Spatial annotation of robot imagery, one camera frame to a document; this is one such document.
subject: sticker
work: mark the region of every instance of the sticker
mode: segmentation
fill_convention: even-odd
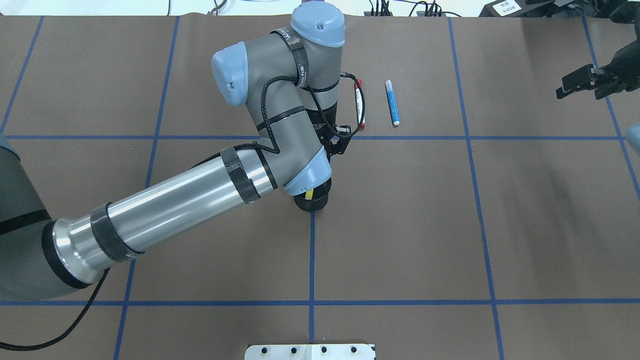
[[[516,0],[507,0],[507,1],[503,1],[503,2],[501,2],[499,4],[495,4],[493,6],[493,9],[500,16],[509,15],[510,13],[515,13],[518,10],[522,10],[522,8],[520,7],[520,5],[518,5]]]

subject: white bracket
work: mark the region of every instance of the white bracket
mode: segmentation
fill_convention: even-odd
[[[244,360],[376,360],[368,344],[252,345]]]

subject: red marker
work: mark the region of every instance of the red marker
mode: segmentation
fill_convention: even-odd
[[[360,87],[362,88],[362,79],[358,79],[358,84],[360,85]],[[358,115],[358,122],[357,124],[360,123],[360,119],[362,118],[362,95],[360,94],[360,91],[358,90],[358,85],[353,84],[353,88],[355,89],[356,92],[356,114]],[[362,119],[362,125],[360,125],[360,129],[364,129],[364,119]]]

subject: blue marker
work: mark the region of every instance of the blue marker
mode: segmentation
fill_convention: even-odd
[[[389,101],[389,110],[391,111],[391,121],[395,126],[398,126],[400,125],[400,117],[398,117],[396,96],[394,95],[394,87],[391,85],[391,80],[385,81],[385,87],[387,88],[387,100]]]

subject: blue joint cap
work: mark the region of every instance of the blue joint cap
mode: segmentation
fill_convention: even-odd
[[[344,45],[344,15],[323,1],[300,4],[291,17],[291,27],[301,37],[328,47]]]
[[[627,142],[640,155],[640,122],[627,130]]]
[[[20,156],[18,155],[18,152],[14,150],[13,147],[11,147],[11,145],[9,144],[9,141],[7,141],[7,139],[4,137],[2,133],[0,133],[0,147],[11,151],[18,157],[18,159],[20,158]]]
[[[231,106],[246,104],[249,91],[249,64],[246,46],[240,41],[213,54],[211,70],[218,89]]]
[[[331,177],[331,165],[321,147],[317,154],[289,183],[284,190],[291,196],[299,195],[322,185]]]

